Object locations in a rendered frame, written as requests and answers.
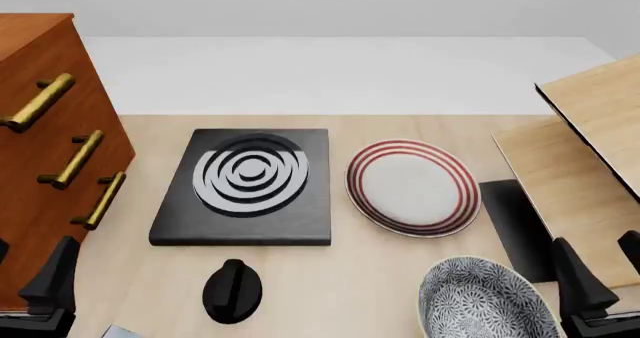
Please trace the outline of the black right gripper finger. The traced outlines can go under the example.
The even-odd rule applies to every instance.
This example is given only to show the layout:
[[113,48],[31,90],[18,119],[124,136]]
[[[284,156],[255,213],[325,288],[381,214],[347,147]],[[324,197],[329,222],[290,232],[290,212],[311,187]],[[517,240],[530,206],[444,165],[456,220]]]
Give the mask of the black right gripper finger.
[[565,238],[552,242],[561,316],[607,316],[619,297],[591,273]]
[[618,244],[626,258],[640,275],[640,232],[630,230],[618,239]]

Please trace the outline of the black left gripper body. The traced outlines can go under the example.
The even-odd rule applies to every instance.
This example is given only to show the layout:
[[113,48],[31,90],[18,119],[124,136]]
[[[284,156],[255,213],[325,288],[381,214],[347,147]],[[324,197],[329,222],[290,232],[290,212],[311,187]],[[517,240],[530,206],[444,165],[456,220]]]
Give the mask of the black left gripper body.
[[0,311],[0,338],[66,338],[75,319],[75,313],[64,309],[50,315]]

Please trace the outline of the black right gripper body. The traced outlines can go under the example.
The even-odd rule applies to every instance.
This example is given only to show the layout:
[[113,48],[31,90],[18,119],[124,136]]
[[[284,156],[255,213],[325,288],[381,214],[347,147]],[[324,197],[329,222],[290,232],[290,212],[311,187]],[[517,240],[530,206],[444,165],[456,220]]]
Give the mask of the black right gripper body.
[[567,338],[640,338],[640,310],[608,313],[616,301],[562,301]]

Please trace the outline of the black-and-white patterned bowl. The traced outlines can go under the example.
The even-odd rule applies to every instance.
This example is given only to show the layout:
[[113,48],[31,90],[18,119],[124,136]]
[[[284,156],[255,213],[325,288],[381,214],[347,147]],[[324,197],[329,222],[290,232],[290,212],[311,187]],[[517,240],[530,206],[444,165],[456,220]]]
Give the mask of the black-and-white patterned bowl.
[[511,268],[477,256],[435,263],[418,289],[426,338],[561,338],[535,286]]

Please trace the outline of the wooden cabinet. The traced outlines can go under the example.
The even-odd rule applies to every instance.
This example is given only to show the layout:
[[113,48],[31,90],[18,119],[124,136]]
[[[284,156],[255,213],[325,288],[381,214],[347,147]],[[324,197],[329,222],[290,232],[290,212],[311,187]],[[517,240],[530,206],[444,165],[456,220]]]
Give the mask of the wooden cabinet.
[[[100,198],[99,178],[125,172],[135,156],[113,103],[70,13],[0,13],[0,117],[12,116],[39,94],[36,82],[62,73],[73,87],[25,133],[0,126],[0,238],[9,244],[0,265],[0,311],[24,310],[18,292],[40,271],[64,236],[82,241],[73,225]],[[104,138],[66,190],[39,184],[56,175],[79,144],[73,136],[101,130]]]

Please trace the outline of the small pale grey box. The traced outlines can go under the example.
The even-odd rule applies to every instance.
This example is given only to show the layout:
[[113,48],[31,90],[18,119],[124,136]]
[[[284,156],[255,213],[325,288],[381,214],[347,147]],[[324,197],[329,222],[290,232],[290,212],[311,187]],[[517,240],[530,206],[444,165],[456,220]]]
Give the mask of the small pale grey box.
[[118,325],[110,325],[100,338],[144,338],[140,334],[129,331]]

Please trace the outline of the pale wood rack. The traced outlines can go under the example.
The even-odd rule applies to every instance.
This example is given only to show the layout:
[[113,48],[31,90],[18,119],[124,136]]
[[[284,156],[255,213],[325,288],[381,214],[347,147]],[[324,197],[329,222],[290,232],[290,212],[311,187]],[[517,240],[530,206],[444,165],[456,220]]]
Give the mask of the pale wood rack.
[[618,244],[640,232],[640,54],[535,90],[555,115],[494,142],[551,237],[605,286],[640,286]]

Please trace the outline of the round black stove knob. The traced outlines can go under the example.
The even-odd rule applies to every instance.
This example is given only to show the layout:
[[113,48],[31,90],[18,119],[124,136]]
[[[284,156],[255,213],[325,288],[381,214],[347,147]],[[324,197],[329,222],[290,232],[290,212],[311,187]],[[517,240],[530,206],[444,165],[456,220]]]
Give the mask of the round black stove knob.
[[232,325],[255,313],[263,295],[256,271],[240,259],[227,259],[207,280],[202,303],[215,322]]

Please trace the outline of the flat black stove plate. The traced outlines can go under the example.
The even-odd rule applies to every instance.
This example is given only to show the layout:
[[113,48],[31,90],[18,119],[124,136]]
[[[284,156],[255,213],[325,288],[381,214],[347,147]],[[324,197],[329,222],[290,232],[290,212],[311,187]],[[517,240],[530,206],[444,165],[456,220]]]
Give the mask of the flat black stove plate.
[[328,246],[325,129],[197,129],[149,232],[154,246]]

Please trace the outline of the white plate with red rings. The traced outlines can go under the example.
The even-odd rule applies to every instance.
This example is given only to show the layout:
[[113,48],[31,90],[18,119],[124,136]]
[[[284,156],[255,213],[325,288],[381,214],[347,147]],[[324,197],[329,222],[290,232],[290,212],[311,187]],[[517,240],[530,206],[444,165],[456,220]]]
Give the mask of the white plate with red rings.
[[345,189],[371,222],[413,238],[454,235],[482,206],[478,181],[461,160],[411,139],[361,148],[346,166]]

